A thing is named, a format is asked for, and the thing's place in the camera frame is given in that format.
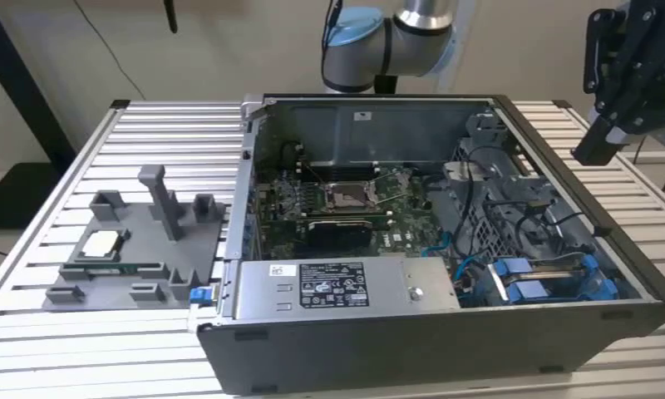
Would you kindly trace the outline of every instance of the blue latch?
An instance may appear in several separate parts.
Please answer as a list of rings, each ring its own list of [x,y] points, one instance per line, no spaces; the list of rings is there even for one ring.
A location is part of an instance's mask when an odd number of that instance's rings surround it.
[[[211,305],[215,301],[215,290],[212,287],[197,287],[189,291],[189,303]]]

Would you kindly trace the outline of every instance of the motherboard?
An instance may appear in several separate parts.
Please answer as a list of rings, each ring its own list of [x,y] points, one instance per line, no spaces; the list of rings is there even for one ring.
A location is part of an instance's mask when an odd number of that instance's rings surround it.
[[[417,257],[443,241],[424,176],[404,165],[284,170],[257,200],[264,259]]]

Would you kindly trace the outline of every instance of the black pole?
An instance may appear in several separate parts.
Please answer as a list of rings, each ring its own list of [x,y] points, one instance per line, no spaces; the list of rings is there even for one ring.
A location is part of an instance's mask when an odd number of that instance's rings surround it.
[[[0,84],[51,162],[17,163],[0,180],[0,229],[23,229],[49,197],[76,153],[1,23]]]
[[[0,84],[49,157],[55,170],[63,175],[75,160],[75,149],[71,147],[64,130],[1,23]]]

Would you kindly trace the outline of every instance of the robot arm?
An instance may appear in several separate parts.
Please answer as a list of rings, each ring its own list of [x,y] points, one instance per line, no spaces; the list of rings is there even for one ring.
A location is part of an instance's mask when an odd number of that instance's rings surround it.
[[[665,134],[665,0],[589,15],[583,88],[596,102],[573,156],[607,165],[631,137]]]

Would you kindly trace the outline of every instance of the white sticker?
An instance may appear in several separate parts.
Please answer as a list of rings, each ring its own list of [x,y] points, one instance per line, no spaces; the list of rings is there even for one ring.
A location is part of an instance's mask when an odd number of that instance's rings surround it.
[[[272,277],[296,277],[297,264],[272,264],[268,275]]]
[[[356,121],[371,121],[372,113],[369,111],[355,112],[355,114],[352,114],[352,118]]]

